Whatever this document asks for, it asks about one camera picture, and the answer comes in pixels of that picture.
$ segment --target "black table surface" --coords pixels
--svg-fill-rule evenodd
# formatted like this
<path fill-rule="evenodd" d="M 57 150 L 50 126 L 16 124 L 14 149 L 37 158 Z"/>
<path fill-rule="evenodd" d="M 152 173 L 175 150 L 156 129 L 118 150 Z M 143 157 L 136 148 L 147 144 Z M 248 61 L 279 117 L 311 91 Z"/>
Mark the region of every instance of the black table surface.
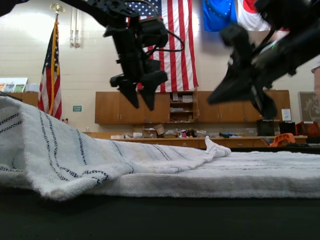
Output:
<path fill-rule="evenodd" d="M 292 153 L 304 153 L 304 154 L 319 154 L 320 147 L 310 146 L 310 147 L 237 147 L 231 148 L 232 152 L 292 152 Z"/>
<path fill-rule="evenodd" d="M 66 202 L 0 192 L 1 240 L 319 239 L 320 199 L 130 198 Z"/>

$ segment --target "red and white flag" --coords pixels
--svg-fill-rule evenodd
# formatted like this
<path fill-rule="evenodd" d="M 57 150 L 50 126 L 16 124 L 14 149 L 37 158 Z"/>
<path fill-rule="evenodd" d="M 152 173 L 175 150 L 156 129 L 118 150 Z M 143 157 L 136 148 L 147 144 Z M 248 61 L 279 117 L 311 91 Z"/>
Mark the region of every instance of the red and white flag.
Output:
<path fill-rule="evenodd" d="M 192 90 L 198 86 L 194 36 L 192 29 L 192 0 L 148 0 L 158 11 L 165 27 L 185 42 L 182 52 L 155 51 L 150 59 L 161 61 L 161 69 L 167 73 L 168 81 L 157 88 L 157 92 L 179 92 Z M 128 2 L 129 7 L 141 18 L 155 16 L 155 11 L 142 2 Z M 178 39 L 169 35 L 164 49 L 181 49 Z"/>
<path fill-rule="evenodd" d="M 255 2 L 256 0 L 237 0 L 238 24 L 248 31 L 268 31 L 270 25 L 257 12 Z"/>
<path fill-rule="evenodd" d="M 40 91 L 38 95 L 38 108 L 41 111 L 61 120 L 62 100 L 60 88 L 58 24 L 59 23 L 56 20 L 45 56 Z"/>

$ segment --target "green sign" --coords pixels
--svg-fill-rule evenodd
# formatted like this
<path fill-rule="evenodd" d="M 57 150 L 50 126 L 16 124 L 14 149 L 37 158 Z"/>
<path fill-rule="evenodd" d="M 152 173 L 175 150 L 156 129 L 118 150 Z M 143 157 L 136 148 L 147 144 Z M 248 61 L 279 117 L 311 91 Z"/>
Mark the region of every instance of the green sign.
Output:
<path fill-rule="evenodd" d="M 73 106 L 74 112 L 82 112 L 82 106 Z"/>

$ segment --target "white wall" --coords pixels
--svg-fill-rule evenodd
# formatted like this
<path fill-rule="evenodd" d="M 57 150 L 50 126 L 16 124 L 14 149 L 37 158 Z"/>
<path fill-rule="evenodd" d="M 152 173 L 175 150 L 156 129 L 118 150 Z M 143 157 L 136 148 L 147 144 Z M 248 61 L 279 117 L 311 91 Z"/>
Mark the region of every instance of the white wall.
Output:
<path fill-rule="evenodd" d="M 95 92 L 116 91 L 109 80 L 121 73 L 119 64 L 116 64 L 117 53 L 112 38 L 103 38 L 105 29 L 91 16 L 81 12 L 81 47 L 70 48 L 72 8 L 60 3 L 66 8 L 66 14 L 59 17 L 63 117 L 69 118 L 70 124 L 81 131 L 87 127 L 92 132 L 130 131 L 131 126 L 101 127 L 94 123 Z M 28 77 L 29 83 L 40 83 L 54 25 L 55 13 L 49 10 L 50 4 L 52 2 L 47 0 L 30 0 L 0 18 L 0 77 Z M 218 33 L 203 30 L 200 0 L 193 0 L 193 34 L 199 90 L 213 90 L 226 74 L 231 50 L 223 46 Z M 265 34 L 254 33 L 251 36 L 258 40 Z M 312 65 L 312 62 L 307 63 L 298 70 L 297 76 L 285 76 L 274 83 L 274 88 L 290 91 L 292 117 L 296 122 L 300 121 L 298 92 L 314 89 Z M 82 105 L 82 112 L 72 112 L 73 105 Z"/>

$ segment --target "american flag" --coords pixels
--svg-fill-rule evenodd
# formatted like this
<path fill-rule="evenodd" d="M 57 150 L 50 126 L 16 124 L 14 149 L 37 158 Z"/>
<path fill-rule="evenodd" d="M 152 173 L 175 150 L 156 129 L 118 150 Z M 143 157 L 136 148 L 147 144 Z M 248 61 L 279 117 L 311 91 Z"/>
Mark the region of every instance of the american flag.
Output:
<path fill-rule="evenodd" d="M 38 95 L 38 108 L 61 120 L 62 101 L 60 88 L 58 24 L 59 23 L 56 20 L 45 56 L 40 91 Z"/>
<path fill-rule="evenodd" d="M 161 69 L 167 73 L 168 81 L 157 88 L 157 92 L 180 92 L 192 90 L 198 86 L 194 36 L 192 30 L 192 0 L 145 0 L 157 9 L 165 27 L 185 42 L 182 52 L 155 51 L 150 59 L 161 61 Z M 142 2 L 128 2 L 129 7 L 140 14 L 140 18 L 156 15 L 155 11 Z M 178 39 L 169 35 L 164 49 L 181 49 Z"/>

